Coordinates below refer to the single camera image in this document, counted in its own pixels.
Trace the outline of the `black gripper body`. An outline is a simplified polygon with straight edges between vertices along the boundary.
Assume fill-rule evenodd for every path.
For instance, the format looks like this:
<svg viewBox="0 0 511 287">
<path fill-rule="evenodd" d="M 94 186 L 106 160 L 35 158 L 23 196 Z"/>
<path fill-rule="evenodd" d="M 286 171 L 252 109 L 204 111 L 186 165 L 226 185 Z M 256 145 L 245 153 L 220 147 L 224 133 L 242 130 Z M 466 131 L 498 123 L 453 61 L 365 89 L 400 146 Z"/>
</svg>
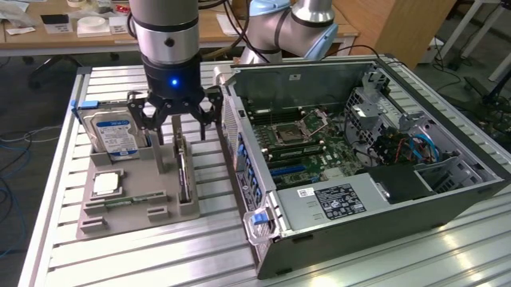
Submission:
<svg viewBox="0 0 511 287">
<path fill-rule="evenodd" d="M 169 109 L 169 114 L 200 115 L 204 89 L 200 77 L 201 57 L 194 55 L 177 64 L 152 62 L 142 56 L 148 82 L 148 101 L 157 110 Z"/>
</svg>

